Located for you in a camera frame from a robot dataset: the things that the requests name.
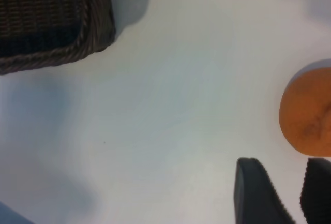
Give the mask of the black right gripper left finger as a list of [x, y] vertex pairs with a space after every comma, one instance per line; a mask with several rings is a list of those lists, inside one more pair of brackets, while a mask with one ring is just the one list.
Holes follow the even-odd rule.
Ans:
[[255, 158], [237, 160], [234, 209], [236, 223], [295, 223]]

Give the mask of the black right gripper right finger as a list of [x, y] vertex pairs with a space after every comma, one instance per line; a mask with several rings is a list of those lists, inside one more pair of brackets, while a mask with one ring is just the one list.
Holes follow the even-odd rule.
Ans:
[[330, 161], [308, 159], [300, 206], [307, 223], [330, 223]]

